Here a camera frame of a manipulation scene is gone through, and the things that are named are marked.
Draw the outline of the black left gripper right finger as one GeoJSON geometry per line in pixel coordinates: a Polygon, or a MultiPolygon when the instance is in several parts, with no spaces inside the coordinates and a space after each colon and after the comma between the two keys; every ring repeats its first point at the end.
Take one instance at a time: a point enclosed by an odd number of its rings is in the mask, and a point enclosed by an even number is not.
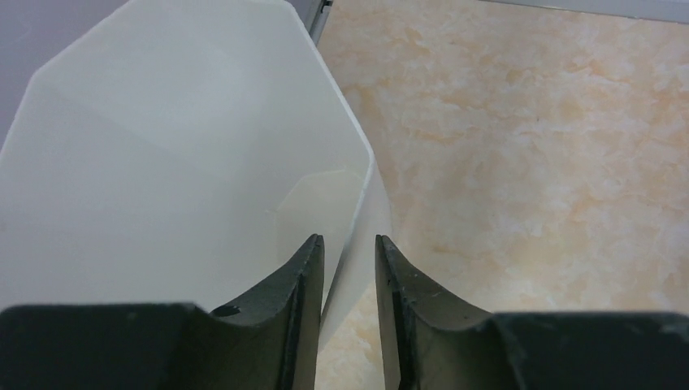
{"type": "Polygon", "coordinates": [[[672,312],[496,312],[375,239],[388,389],[685,389],[688,318],[672,312]]]}

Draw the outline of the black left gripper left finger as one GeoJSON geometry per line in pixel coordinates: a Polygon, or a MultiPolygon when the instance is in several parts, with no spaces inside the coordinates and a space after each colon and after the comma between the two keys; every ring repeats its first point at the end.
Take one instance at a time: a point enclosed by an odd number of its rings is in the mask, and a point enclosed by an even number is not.
{"type": "Polygon", "coordinates": [[[1,314],[4,389],[311,389],[324,239],[224,305],[16,305],[1,314]]]}

